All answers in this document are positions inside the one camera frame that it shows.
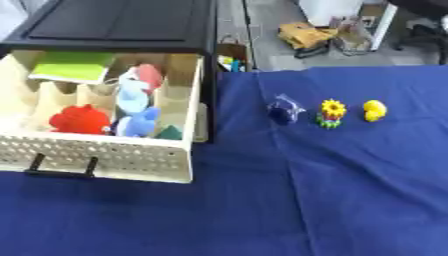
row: gray floor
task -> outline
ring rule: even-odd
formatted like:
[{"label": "gray floor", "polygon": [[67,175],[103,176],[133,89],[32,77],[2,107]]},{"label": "gray floor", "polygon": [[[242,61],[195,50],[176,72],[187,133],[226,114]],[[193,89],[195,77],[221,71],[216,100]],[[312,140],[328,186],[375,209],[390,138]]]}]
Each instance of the gray floor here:
[{"label": "gray floor", "polygon": [[[303,70],[315,66],[390,66],[435,64],[437,54],[431,46],[406,47],[402,52],[391,49],[391,42],[404,32],[409,14],[400,12],[380,50],[364,56],[347,57],[337,49],[327,55],[305,60],[293,57],[292,49],[280,41],[276,32],[283,23],[304,21],[305,17],[293,0],[247,0],[252,18],[256,59],[263,71]],[[219,1],[220,37],[231,34],[247,43],[241,0]]]}]

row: black drawer cabinet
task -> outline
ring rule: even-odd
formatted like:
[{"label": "black drawer cabinet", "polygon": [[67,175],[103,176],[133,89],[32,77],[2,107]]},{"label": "black drawer cabinet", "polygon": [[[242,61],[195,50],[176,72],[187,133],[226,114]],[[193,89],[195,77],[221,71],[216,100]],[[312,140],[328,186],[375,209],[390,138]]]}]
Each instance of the black drawer cabinet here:
[{"label": "black drawer cabinet", "polygon": [[1,48],[202,55],[201,102],[213,141],[216,37],[216,0],[50,0]]}]

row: yellow flower toy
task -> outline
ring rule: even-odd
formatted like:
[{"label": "yellow flower toy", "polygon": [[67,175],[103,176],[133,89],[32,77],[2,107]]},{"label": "yellow flower toy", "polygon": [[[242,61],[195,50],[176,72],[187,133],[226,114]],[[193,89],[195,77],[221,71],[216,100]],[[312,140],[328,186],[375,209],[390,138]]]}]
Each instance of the yellow flower toy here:
[{"label": "yellow flower toy", "polygon": [[325,100],[322,103],[321,112],[317,115],[317,122],[323,128],[337,128],[341,125],[341,119],[346,113],[347,109],[340,101]]},{"label": "yellow flower toy", "polygon": [[370,100],[364,104],[365,119],[367,122],[376,122],[387,114],[387,107],[381,101]]}]

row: drawer handle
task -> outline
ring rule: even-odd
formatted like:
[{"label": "drawer handle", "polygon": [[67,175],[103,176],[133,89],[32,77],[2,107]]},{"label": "drawer handle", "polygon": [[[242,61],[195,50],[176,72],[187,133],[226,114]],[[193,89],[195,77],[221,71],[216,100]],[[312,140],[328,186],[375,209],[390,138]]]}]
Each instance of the drawer handle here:
[{"label": "drawer handle", "polygon": [[84,173],[73,173],[73,172],[56,172],[56,171],[45,171],[39,170],[40,165],[45,159],[45,155],[38,153],[34,158],[29,169],[25,170],[25,174],[33,176],[46,176],[46,177],[59,177],[59,178],[95,178],[93,171],[98,164],[97,157],[91,157],[89,164],[87,165],[86,171]]}]

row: storage bin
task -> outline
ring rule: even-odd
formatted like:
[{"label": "storage bin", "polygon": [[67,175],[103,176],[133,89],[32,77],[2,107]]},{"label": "storage bin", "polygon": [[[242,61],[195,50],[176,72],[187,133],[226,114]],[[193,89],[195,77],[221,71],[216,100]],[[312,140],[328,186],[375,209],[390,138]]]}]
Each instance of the storage bin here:
[{"label": "storage bin", "polygon": [[49,118],[66,106],[92,104],[112,115],[116,90],[28,80],[40,54],[14,51],[0,61],[0,170],[191,182],[190,151],[203,79],[201,57],[117,54],[111,67],[108,79],[139,63],[150,63],[163,71],[164,83],[154,94],[162,113],[156,129],[175,125],[183,134],[182,140],[164,140],[51,132]]}]

